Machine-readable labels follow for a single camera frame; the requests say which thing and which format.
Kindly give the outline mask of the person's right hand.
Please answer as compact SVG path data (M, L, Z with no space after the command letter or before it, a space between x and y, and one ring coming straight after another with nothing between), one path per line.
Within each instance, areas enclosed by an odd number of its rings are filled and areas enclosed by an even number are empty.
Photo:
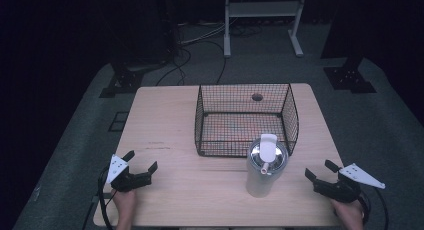
M351 203L342 203L331 199L330 202L345 230L364 230L364 212L358 200Z

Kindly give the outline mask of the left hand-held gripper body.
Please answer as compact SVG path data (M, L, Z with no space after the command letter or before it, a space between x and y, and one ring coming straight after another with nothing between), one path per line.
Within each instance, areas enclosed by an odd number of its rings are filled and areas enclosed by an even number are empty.
M129 164L122 157L113 154L110 160L106 182L120 192L128 192L152 183L152 175L148 170L139 174L129 172Z

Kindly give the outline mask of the person's left hand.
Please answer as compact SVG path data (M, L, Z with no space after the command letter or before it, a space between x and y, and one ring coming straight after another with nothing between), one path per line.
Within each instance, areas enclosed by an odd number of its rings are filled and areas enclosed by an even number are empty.
M113 202L118 210L118 223L116 230L131 230L137 206L135 190L120 192L113 190Z

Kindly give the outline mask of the white metal stand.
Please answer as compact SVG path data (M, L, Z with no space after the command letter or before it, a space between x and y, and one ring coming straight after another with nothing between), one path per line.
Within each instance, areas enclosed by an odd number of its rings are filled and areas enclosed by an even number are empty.
M303 57L304 53L297 38L297 31L305 0L281 2L231 2L225 0L224 5L224 36L223 55L231 56L230 20L236 18L266 18L266 17L293 17L294 23L288 30L290 42L296 57Z

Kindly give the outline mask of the white bottle with steel lid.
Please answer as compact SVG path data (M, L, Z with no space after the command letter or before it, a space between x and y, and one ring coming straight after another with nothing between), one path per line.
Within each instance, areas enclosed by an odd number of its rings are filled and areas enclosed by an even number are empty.
M284 145L274 134L262 134L252 142L247 153L247 192L256 198L266 197L281 176L289 159Z

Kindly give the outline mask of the black stand base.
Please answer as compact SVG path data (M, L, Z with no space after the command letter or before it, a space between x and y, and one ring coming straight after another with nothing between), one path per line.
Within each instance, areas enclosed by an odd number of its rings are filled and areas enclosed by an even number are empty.
M101 91L100 98L113 98L116 94L135 93L141 85L144 73L130 70L123 61L111 59L113 75Z
M359 72L366 53L366 0L341 0L325 42L322 58L345 57L342 66L325 67L324 72L335 90L375 93L373 85Z

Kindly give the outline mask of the black wire basket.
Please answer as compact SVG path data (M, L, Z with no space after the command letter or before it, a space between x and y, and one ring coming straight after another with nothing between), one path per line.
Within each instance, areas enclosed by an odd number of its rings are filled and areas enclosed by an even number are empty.
M244 157L251 143L274 134L294 152L299 117L290 84L202 85L198 88L194 141L204 157Z

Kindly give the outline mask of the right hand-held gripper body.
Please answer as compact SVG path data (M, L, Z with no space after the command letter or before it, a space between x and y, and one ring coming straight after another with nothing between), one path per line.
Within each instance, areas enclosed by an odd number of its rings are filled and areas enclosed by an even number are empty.
M330 199L342 203L351 203L359 199L361 184L378 189L385 189L386 185L367 173L355 163L340 167L336 173L338 180L335 183L316 179L313 183L313 191Z

